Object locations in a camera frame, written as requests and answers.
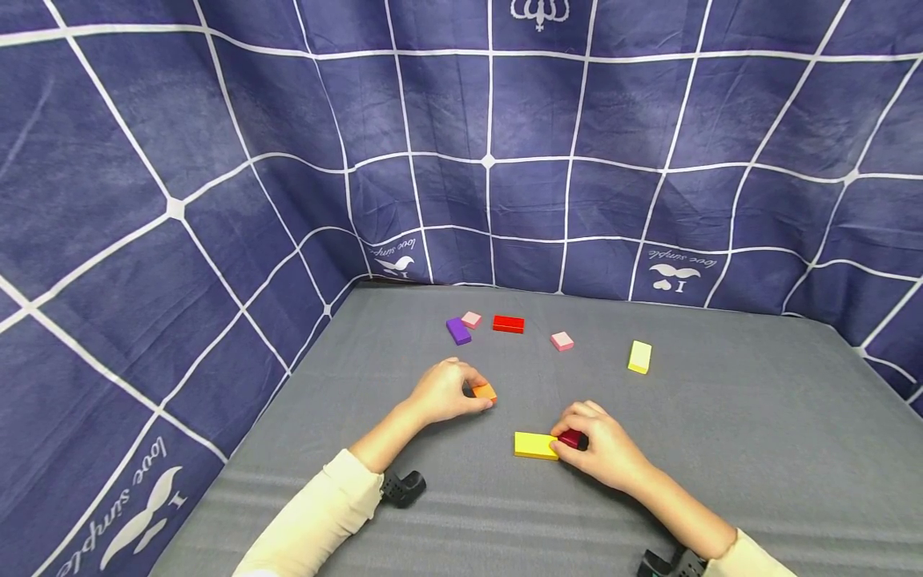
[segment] blue fabric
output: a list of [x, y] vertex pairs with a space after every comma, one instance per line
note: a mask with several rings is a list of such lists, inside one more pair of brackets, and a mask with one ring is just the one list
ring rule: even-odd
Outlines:
[[817, 319], [923, 413], [922, 30], [914, 0], [5, 2], [0, 572], [145, 574], [375, 276]]

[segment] black device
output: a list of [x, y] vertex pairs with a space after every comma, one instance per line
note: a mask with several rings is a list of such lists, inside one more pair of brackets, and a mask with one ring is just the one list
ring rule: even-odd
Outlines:
[[385, 482], [381, 485], [381, 497], [398, 509], [414, 504], [426, 491], [426, 479], [419, 471], [411, 471], [403, 479], [393, 471], [385, 471]]
[[638, 568], [638, 577], [702, 577], [706, 565], [705, 559], [686, 548], [678, 549], [670, 563], [648, 549]]

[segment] orange block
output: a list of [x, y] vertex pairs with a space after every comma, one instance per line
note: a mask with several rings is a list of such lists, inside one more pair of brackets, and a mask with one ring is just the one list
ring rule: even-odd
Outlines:
[[471, 389], [471, 391], [478, 399], [490, 399], [494, 404], [497, 404], [497, 392], [490, 386], [490, 383]]

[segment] cream sleeve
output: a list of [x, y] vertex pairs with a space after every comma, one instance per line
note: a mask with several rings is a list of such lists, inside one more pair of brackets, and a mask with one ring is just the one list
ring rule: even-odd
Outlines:
[[720, 559], [709, 562], [702, 577], [795, 577], [795, 574], [737, 529], [737, 541]]
[[234, 577], [310, 577], [381, 501], [384, 475], [346, 449], [282, 509], [244, 555]]

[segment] person's left hand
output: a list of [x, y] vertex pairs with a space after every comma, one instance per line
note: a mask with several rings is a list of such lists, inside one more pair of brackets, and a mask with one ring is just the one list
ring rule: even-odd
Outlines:
[[464, 396], [465, 381], [472, 388], [487, 384], [487, 379], [476, 368], [463, 363], [457, 356], [447, 358], [423, 374], [405, 404], [423, 427], [459, 415], [480, 413], [494, 405], [490, 399]]

